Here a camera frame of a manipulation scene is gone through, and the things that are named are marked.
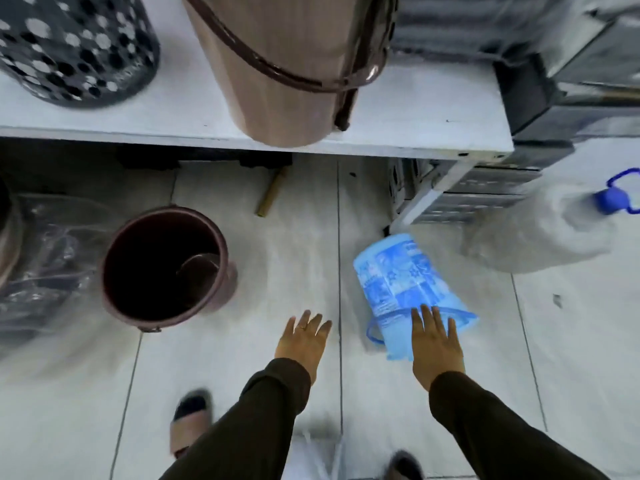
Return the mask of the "person's right hand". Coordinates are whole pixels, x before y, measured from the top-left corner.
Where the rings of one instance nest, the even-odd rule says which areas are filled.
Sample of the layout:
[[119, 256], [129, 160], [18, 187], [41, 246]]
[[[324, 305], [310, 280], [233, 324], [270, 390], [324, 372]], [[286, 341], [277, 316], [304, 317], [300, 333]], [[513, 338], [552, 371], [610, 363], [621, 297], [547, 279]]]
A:
[[412, 309], [413, 375], [427, 392], [441, 374], [466, 373], [461, 346], [449, 345], [448, 326], [444, 327], [439, 307], [430, 308], [436, 322], [436, 336], [424, 331], [423, 305]]

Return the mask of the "person's left hand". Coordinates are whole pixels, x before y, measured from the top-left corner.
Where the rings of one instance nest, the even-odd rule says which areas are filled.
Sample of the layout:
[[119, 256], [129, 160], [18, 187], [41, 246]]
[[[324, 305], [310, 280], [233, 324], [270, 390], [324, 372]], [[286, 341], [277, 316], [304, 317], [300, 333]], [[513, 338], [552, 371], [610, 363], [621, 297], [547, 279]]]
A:
[[294, 336], [284, 341], [284, 332], [275, 350], [275, 359], [288, 359], [297, 362], [310, 377], [311, 385], [315, 384], [319, 363], [324, 355], [326, 343], [332, 330], [332, 321], [323, 318], [323, 337], [319, 340], [309, 337], [309, 321], [313, 318], [310, 310], [305, 310], [296, 317]]

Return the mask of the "person's left forearm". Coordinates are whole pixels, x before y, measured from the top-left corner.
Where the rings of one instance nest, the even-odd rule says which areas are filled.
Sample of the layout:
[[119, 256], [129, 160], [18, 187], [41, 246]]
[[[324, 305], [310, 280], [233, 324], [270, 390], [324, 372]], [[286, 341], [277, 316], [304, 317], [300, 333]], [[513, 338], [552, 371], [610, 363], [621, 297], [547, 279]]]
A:
[[310, 375], [298, 362], [270, 361], [159, 480], [281, 480], [310, 388]]

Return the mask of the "person's right forearm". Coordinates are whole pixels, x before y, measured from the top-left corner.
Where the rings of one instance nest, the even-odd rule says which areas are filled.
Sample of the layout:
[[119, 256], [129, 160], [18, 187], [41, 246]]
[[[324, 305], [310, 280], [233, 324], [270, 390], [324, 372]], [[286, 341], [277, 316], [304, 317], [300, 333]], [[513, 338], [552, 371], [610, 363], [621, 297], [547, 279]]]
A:
[[461, 372], [437, 376], [429, 407], [479, 480], [609, 480]]

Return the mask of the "blue patterned plastic bucket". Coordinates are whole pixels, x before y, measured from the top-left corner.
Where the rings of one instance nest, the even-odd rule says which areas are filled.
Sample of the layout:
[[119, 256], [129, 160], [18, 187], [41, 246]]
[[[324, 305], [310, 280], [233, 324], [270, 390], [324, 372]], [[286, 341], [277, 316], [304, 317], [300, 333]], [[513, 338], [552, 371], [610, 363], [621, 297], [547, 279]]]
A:
[[413, 361], [413, 308], [437, 306], [445, 329], [448, 318], [455, 320], [458, 331], [478, 322], [408, 233], [372, 244], [353, 266], [372, 311], [366, 337], [386, 349], [389, 361]]

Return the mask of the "brown plastic scoop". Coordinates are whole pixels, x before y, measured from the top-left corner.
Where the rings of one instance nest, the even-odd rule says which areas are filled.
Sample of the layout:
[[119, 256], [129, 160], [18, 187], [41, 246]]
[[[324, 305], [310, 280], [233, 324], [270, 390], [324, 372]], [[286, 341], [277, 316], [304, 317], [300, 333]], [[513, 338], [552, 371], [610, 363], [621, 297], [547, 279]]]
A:
[[196, 306], [212, 289], [220, 272], [220, 256], [213, 253], [188, 258], [176, 272], [175, 282], [184, 306]]

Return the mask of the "clear water jug blue cap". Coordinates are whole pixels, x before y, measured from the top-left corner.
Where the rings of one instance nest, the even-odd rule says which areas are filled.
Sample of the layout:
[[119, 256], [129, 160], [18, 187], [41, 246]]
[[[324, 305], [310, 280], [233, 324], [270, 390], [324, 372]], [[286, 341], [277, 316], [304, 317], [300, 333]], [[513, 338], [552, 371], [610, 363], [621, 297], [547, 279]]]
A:
[[571, 180], [539, 186], [510, 207], [474, 214], [463, 233], [461, 253], [511, 274], [527, 274], [576, 264], [608, 254], [618, 227], [614, 216], [640, 215], [618, 181], [636, 175], [628, 168], [601, 187]]

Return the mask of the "wooden stick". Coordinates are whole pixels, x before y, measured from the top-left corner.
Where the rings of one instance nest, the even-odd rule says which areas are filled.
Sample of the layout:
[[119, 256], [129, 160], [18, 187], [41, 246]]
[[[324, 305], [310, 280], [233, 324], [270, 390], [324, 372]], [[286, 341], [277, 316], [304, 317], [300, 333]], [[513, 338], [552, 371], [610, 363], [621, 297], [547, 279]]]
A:
[[284, 184], [284, 181], [289, 173], [290, 166], [284, 166], [278, 169], [272, 177], [266, 192], [264, 193], [258, 208], [255, 211], [257, 217], [267, 217], [270, 209], [272, 208], [279, 192]]

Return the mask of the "person's left sandal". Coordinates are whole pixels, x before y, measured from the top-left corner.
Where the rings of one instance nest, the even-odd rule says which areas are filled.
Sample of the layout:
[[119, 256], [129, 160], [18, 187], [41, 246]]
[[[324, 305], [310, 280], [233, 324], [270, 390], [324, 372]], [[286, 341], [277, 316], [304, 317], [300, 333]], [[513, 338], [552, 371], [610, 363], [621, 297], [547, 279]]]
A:
[[197, 388], [183, 396], [170, 423], [170, 452], [180, 458], [212, 425], [212, 399], [206, 388]]

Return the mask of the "person's sandal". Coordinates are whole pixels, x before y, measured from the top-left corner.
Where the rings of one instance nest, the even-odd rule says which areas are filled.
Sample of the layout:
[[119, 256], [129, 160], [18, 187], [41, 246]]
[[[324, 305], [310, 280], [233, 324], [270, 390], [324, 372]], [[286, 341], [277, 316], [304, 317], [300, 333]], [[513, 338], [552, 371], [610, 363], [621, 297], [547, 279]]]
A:
[[400, 450], [390, 459], [382, 480], [424, 480], [424, 476], [416, 458]]
[[197, 388], [183, 396], [170, 423], [170, 452], [180, 458], [212, 425], [212, 399], [206, 388]]

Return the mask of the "grey metal trunk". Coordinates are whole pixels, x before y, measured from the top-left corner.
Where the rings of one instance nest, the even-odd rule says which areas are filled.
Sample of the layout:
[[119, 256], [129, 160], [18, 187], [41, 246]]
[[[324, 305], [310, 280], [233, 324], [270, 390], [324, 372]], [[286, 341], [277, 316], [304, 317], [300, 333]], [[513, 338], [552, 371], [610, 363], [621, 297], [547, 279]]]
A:
[[575, 0], [555, 39], [495, 71], [514, 143], [640, 139], [640, 0]]
[[[465, 223], [477, 211], [510, 207], [523, 198], [525, 184], [574, 151], [571, 141], [516, 141], [512, 154], [498, 162], [478, 163], [415, 222]], [[387, 185], [393, 212], [400, 214], [422, 185], [435, 185], [453, 165], [445, 160], [391, 159]]]

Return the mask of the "person's right sandal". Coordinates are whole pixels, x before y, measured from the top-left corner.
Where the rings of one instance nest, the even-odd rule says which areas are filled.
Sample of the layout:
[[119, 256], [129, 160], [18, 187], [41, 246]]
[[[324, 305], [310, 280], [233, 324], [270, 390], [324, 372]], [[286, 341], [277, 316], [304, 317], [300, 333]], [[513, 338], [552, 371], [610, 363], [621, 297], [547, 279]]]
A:
[[424, 476], [416, 458], [400, 450], [390, 459], [382, 480], [424, 480]]

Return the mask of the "dark brown plastic bucket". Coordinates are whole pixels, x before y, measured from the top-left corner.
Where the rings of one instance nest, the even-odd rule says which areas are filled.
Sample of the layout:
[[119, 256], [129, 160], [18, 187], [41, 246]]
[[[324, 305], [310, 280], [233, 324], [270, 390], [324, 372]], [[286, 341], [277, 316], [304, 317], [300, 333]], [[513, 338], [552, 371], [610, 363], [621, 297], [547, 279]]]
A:
[[[188, 258], [204, 253], [220, 256], [220, 272], [203, 300], [184, 306], [176, 272]], [[237, 268], [223, 233], [210, 218], [169, 205], [130, 219], [114, 234], [100, 268], [100, 284], [109, 314], [141, 332], [156, 333], [228, 304], [237, 288]]]

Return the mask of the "white shelf board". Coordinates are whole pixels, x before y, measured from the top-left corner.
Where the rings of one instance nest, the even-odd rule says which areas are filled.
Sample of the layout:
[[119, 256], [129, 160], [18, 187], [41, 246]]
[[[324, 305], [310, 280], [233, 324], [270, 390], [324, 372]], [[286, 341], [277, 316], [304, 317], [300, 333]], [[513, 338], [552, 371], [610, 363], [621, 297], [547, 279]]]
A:
[[[0, 136], [273, 150], [232, 122], [182, 1], [143, 1], [163, 56], [146, 90], [106, 109], [76, 111], [39, 101], [0, 73]], [[478, 162], [510, 154], [513, 141], [491, 65], [401, 58], [358, 92], [346, 132], [293, 151], [454, 161], [394, 215], [389, 231], [402, 233]]]

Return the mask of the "clear plastic bag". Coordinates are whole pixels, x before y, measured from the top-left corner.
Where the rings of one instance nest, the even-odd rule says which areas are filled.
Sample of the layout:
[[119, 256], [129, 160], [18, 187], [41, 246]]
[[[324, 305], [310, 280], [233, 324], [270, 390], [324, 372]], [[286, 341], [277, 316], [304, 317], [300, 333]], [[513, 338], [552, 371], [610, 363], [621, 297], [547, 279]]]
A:
[[89, 288], [118, 222], [87, 198], [18, 193], [0, 238], [0, 358], [62, 329], [63, 309]]

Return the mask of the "beige wood-look bucket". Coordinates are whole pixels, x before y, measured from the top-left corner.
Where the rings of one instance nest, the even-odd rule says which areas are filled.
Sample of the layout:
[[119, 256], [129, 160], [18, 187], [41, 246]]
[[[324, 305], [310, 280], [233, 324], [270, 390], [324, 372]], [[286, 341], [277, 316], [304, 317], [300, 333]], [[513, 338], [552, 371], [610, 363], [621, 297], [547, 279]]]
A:
[[230, 117], [277, 148], [345, 132], [388, 60], [398, 0], [182, 0]]

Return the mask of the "black perforated plastic basket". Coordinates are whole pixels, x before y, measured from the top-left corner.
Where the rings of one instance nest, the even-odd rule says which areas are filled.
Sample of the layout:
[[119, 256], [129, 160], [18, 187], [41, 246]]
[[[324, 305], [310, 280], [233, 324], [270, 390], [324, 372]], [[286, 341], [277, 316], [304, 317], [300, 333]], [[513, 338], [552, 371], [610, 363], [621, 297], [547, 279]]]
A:
[[0, 73], [50, 104], [119, 104], [148, 87], [160, 58], [142, 0], [0, 0]]

